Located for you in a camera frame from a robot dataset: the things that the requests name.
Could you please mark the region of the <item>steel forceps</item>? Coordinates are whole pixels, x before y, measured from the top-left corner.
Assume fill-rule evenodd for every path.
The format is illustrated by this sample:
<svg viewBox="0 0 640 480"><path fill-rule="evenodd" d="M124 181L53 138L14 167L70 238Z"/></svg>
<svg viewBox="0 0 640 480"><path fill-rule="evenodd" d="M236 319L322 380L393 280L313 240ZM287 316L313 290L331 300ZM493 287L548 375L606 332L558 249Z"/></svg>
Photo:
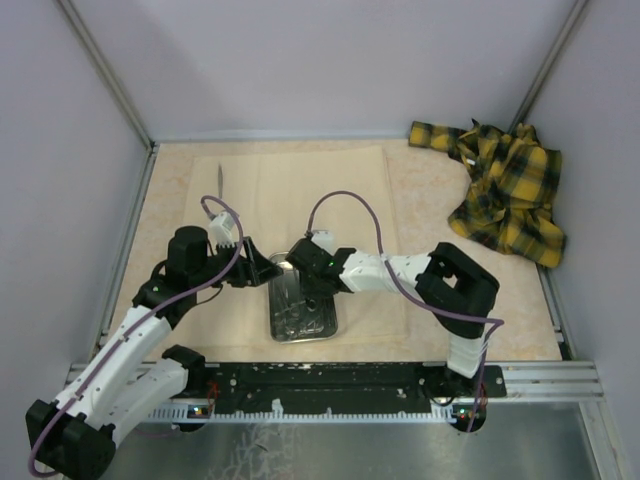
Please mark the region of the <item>steel forceps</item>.
<svg viewBox="0 0 640 480"><path fill-rule="evenodd" d="M303 303L298 287L274 288L274 337L281 341L297 338L300 334L300 308Z"/></svg>

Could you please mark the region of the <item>steel tweezers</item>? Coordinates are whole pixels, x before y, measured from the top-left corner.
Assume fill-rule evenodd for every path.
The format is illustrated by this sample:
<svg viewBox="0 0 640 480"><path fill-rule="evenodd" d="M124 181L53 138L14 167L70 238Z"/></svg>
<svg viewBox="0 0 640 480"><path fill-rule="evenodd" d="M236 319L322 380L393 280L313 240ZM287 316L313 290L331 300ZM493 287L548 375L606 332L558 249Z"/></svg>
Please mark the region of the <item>steel tweezers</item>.
<svg viewBox="0 0 640 480"><path fill-rule="evenodd" d="M221 164L217 167L217 196L218 198L223 198L223 188L224 188L224 171Z"/></svg>

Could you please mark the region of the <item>beige cloth wrap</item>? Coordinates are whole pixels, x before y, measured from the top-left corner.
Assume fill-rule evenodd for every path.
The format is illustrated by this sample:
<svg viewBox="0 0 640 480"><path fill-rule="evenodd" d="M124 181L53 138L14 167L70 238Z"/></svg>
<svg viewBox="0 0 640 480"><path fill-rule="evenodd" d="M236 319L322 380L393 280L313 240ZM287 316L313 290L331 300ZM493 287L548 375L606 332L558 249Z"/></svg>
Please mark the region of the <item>beige cloth wrap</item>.
<svg viewBox="0 0 640 480"><path fill-rule="evenodd" d="M398 249L387 162L379 146L278 154L198 157L193 163L183 222L203 226L200 205L224 171L223 200L239 215L245 235L264 255L285 252L309 225L330 231L337 247L377 253L375 227L362 196L378 216L386 252ZM257 347L271 343L268 290L225 287L191 310L175 335L196 348Z"/></svg>

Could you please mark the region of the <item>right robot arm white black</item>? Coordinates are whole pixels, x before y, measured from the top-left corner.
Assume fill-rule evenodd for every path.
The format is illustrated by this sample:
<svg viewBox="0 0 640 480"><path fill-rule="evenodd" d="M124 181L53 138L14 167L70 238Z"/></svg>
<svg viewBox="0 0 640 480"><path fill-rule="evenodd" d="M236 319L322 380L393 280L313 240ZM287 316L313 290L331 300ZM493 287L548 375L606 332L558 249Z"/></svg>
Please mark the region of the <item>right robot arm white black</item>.
<svg viewBox="0 0 640 480"><path fill-rule="evenodd" d="M489 317L500 284L455 245L441 242L428 254L388 256L351 247L330 253L303 238L286 261L299 272L308 297L391 292L433 313L448 332L448 387L466 396L481 385L489 336L502 325Z"/></svg>

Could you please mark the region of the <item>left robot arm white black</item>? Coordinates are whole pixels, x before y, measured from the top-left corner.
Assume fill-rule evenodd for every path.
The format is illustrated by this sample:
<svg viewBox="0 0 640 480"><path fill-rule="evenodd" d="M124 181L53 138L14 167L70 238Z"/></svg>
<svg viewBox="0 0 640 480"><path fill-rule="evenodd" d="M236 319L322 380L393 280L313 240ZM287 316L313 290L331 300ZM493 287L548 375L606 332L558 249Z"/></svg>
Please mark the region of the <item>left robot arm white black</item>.
<svg viewBox="0 0 640 480"><path fill-rule="evenodd" d="M181 346L166 351L139 379L132 377L197 306L199 291L258 287L282 273L248 237L212 247L205 229L177 229L166 259L140 287L117 332L54 400L37 400L28 409L30 474L100 478L122 441L157 405L181 392L194 397L206 389L203 356Z"/></svg>

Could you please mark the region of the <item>steel instrument tray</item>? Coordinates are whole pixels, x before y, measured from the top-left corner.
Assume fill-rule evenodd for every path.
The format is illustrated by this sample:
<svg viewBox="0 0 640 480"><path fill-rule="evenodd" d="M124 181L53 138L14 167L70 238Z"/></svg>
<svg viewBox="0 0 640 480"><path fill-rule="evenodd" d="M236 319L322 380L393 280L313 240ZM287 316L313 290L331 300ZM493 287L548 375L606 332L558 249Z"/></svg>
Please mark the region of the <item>steel instrument tray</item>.
<svg viewBox="0 0 640 480"><path fill-rule="evenodd" d="M303 295L299 273L286 261L286 253L269 257L283 274L268 284L269 328L279 343L326 340L338 331L333 298L312 299Z"/></svg>

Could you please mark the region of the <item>steel surgical scissors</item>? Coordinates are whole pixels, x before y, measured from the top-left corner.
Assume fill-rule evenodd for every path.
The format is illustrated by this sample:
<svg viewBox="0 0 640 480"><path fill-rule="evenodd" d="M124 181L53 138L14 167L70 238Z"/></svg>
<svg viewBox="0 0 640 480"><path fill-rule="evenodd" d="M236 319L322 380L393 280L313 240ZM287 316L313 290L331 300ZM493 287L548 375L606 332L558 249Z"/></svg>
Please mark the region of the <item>steel surgical scissors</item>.
<svg viewBox="0 0 640 480"><path fill-rule="evenodd" d="M306 298L301 319L301 331L304 334L316 334L324 329L321 301L316 298Z"/></svg>

